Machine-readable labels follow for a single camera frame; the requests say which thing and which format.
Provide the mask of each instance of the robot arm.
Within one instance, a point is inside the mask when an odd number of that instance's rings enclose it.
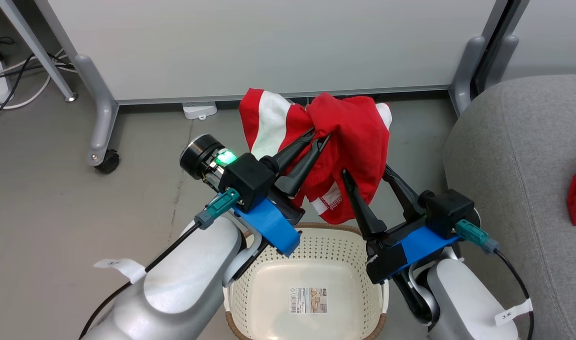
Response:
[[[504,308],[456,255],[462,239],[473,241],[487,254],[497,252],[498,243],[476,227],[480,218],[474,203],[454,190],[437,196],[425,191],[418,196],[389,166],[383,179],[391,185],[406,218],[388,230],[343,170],[344,185],[367,244],[370,280],[392,279],[414,318],[428,326],[432,340],[518,339],[512,320],[497,325],[495,317]],[[532,314],[530,318],[529,338]]]
[[[181,155],[181,167],[217,193],[171,247],[145,268],[143,278],[126,284],[109,312],[82,336],[85,340],[194,340],[223,303],[223,287],[249,268],[269,245],[290,256],[299,243],[295,231],[304,211],[291,199],[329,138],[308,131],[273,157],[241,157],[210,135],[195,138]],[[303,149],[305,157],[282,176]],[[406,222],[387,230],[359,196],[344,171],[344,183],[367,243],[367,274],[373,283],[393,279],[407,305],[430,329],[432,339],[517,339],[512,321],[497,327],[504,309],[456,256],[461,221],[478,224],[473,203],[455,191],[421,198],[387,166],[387,181],[403,207]],[[246,248],[229,213],[253,235]]]

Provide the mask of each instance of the white wall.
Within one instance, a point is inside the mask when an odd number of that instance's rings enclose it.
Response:
[[[494,0],[49,0],[115,99],[447,86]]]
[[[530,0],[502,80],[576,73],[576,0]]]

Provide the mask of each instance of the basket label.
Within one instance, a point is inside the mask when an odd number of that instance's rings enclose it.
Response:
[[[290,314],[327,314],[327,289],[290,288]]]

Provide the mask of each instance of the black cable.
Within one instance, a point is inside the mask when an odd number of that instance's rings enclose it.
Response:
[[[170,247],[164,250],[164,252],[160,254],[160,256],[156,257],[155,260],[153,260],[147,267],[145,267],[145,273],[149,273],[149,271],[151,271],[154,267],[156,267],[156,265],[158,265],[162,260],[164,260],[165,257],[168,256],[168,254],[170,254],[173,250],[176,249],[176,247],[178,247],[184,240],[186,240],[187,237],[189,237],[189,235],[193,234],[193,232],[195,232],[199,228],[199,226],[201,226],[201,223],[195,222],[195,224],[193,224],[193,226],[189,228],[189,230],[187,230],[185,234],[182,234],[181,237],[179,237],[176,241],[174,241],[174,243],[172,243]],[[97,307],[97,309],[93,312],[91,317],[88,318],[88,321],[84,325],[84,328],[82,329],[82,333],[80,333],[80,337],[78,338],[78,340],[80,340],[86,335],[88,330],[91,328],[91,325],[95,321],[95,318],[97,318],[97,315],[105,308],[105,306],[108,305],[115,297],[117,297],[121,292],[123,292],[126,288],[130,287],[131,285],[132,283],[130,283],[130,281],[126,282],[124,286],[118,288]]]
[[[521,286],[521,290],[523,291],[523,295],[525,296],[525,299],[529,299],[529,293],[527,292],[527,288],[526,288],[525,284],[523,283],[521,276],[519,276],[519,273],[517,273],[515,271],[515,268],[513,267],[512,263],[510,263],[510,261],[506,258],[506,256],[504,256],[504,254],[502,254],[502,252],[500,252],[500,250],[494,249],[493,252],[498,257],[500,257],[502,262],[504,262],[504,264],[506,264],[506,267],[508,267],[508,269],[510,269],[510,272],[515,276],[515,279],[517,280],[517,282],[519,282],[519,286]],[[527,340],[532,340],[532,335],[533,335],[533,311],[530,311],[529,312],[529,331],[527,333]]]
[[[103,308],[105,308],[106,305],[108,305],[113,299],[115,299],[115,297],[117,297],[121,292],[124,291],[124,289],[130,287],[132,283],[130,283],[130,281],[126,282],[124,284],[124,286],[121,286],[120,288],[118,288],[115,292],[111,293],[111,295],[109,295],[107,297],[107,299],[105,299],[95,310],[95,312],[91,315],[91,317],[88,319],[88,321],[86,322],[86,325],[84,326],[84,328],[82,329],[82,333],[80,333],[80,338],[84,338],[84,336],[86,335],[86,333],[88,332],[88,329],[91,328],[91,325],[93,324],[93,321],[95,321],[95,318],[97,317],[97,315],[103,310]]]
[[[57,66],[57,68],[63,67],[63,68],[69,68],[69,69],[76,69],[76,68],[73,67],[73,66],[67,66],[67,67],[66,67],[66,66],[60,66],[60,65],[56,65],[56,66]],[[44,67],[44,66],[42,66],[42,65],[27,67],[27,68],[25,69],[25,71],[31,71],[32,69],[43,68],[43,67]],[[17,73],[20,73],[20,72],[21,72],[21,71],[8,72],[8,73],[5,73],[4,75],[0,75],[0,78],[5,78],[5,77],[10,77],[10,76],[12,76],[12,75],[17,75]]]
[[[3,43],[4,45],[14,45],[15,39],[9,36],[1,36],[0,37],[0,44]]]
[[[11,92],[9,93],[9,96],[7,97],[6,101],[4,101],[4,103],[2,103],[2,105],[0,105],[0,112],[2,112],[2,109],[4,108],[4,106],[7,105],[7,103],[11,100],[11,97],[13,97],[13,94],[15,93],[15,90],[17,90],[17,85],[19,85],[19,81],[21,80],[21,76],[23,75],[23,72],[25,72],[25,68],[27,67],[27,63],[29,62],[29,60],[31,60],[31,58],[34,57],[34,54],[30,54],[29,57],[25,60],[24,65],[21,67],[21,71],[19,72],[19,75],[17,77],[17,80],[15,81],[15,85],[13,85],[13,90],[11,90]]]
[[[65,61],[65,60],[59,59],[59,57],[57,57],[57,56],[55,56],[55,55],[53,55],[53,54],[50,54],[50,53],[47,53],[47,54],[48,54],[49,57],[53,58],[53,60],[56,60],[56,61],[58,61],[58,62],[60,62],[60,63],[63,63],[63,64],[65,64],[65,65],[69,66],[69,67],[74,67],[74,65],[70,64],[69,62],[67,62],[67,61]]]
[[[189,235],[193,234],[193,232],[197,230],[197,228],[199,228],[199,226],[201,225],[202,225],[201,222],[195,222],[195,224],[193,224],[193,227],[189,228],[189,230],[187,230],[185,234],[182,234],[181,237],[179,237],[176,241],[174,241],[174,243],[172,243],[170,247],[166,248],[166,250],[164,250],[164,252],[160,254],[160,256],[156,257],[155,260],[153,260],[147,267],[145,267],[145,273],[149,273],[149,271],[151,271],[154,267],[156,267],[156,265],[158,265],[158,263],[164,260],[168,256],[168,254],[172,253],[172,251],[175,250],[176,247],[180,245],[180,243],[182,243],[185,239],[187,239]]]

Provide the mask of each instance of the metal table leg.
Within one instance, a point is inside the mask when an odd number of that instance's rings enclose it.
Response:
[[[86,161],[107,174],[115,170],[119,163],[117,152],[108,149],[119,106],[89,56],[78,54],[74,59],[74,66],[97,103],[97,122]]]
[[[48,71],[48,74],[51,76],[52,80],[57,84],[59,90],[65,96],[66,102],[73,102],[75,99],[78,98],[78,94],[73,92],[65,79],[61,77],[61,73],[55,67],[53,61],[44,51],[44,47],[40,44],[38,39],[35,37],[35,34],[25,22],[24,17],[21,15],[17,6],[15,6],[13,0],[0,0],[0,8],[4,12],[4,14],[9,18],[13,26],[19,32],[21,37],[25,40],[28,44],[29,48],[31,48],[33,54],[38,57],[38,60],[42,63],[42,66]]]
[[[454,104],[456,115],[460,114],[466,109],[473,99],[471,97],[471,82],[475,71],[486,51],[487,44],[490,43],[491,37],[498,29],[502,14],[506,10],[508,0],[496,0],[483,32],[480,36],[472,37],[462,54],[460,64],[452,80],[452,85],[449,87],[449,96]]]

